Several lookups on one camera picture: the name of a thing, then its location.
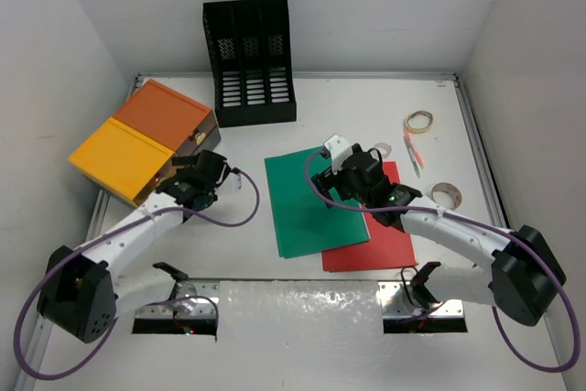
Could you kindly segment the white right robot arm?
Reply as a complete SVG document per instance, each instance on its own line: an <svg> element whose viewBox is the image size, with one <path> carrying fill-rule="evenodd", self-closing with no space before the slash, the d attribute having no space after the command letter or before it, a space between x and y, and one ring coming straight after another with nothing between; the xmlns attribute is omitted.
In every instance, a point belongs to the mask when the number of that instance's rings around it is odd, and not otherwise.
<svg viewBox="0 0 586 391"><path fill-rule="evenodd" d="M444 300L489 305L525 326L538 324L566 281L540 231L493 227L446 210L419 190L394 183L382 163L357 144L334 136L317 151L328 166L305 175L311 190L328 207L368 213L386 228L423 237L470 260L472 267L428 262L405 287L416 308Z"/></svg>

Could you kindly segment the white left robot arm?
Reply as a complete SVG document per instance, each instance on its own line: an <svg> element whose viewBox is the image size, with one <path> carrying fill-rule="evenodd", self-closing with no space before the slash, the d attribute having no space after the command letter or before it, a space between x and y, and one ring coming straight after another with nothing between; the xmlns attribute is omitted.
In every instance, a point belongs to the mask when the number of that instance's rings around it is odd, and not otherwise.
<svg viewBox="0 0 586 391"><path fill-rule="evenodd" d="M170 299L188 275L161 262L136 276L124 270L164 233L216 200L231 169L226 157L210 150L174 157L174 174L97 245L62 246L49 258L49 280L41 288L37 311L78 340L96 341L122 314Z"/></svg>

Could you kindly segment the orange highlighter pen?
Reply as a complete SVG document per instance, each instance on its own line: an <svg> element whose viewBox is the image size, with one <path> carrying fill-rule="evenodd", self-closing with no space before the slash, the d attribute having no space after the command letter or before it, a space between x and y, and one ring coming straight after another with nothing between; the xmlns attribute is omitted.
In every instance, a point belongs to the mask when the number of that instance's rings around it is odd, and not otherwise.
<svg viewBox="0 0 586 391"><path fill-rule="evenodd" d="M414 151L414 153L415 153L416 160L417 160L417 162L418 162L418 166L419 166L419 168L424 168L424 163L423 163L423 160L422 160L422 158L421 158L420 154L419 154L419 153L417 152L417 150L415 149L415 146L414 146L414 144L413 144L413 141L412 141L412 139L411 139L411 135L410 135L410 133L409 133L409 132L405 132L405 133L403 134L403 136L404 136L405 143L407 143L407 142L408 142L408 143L410 144L410 146L412 147L412 149L413 149L413 151Z"/></svg>

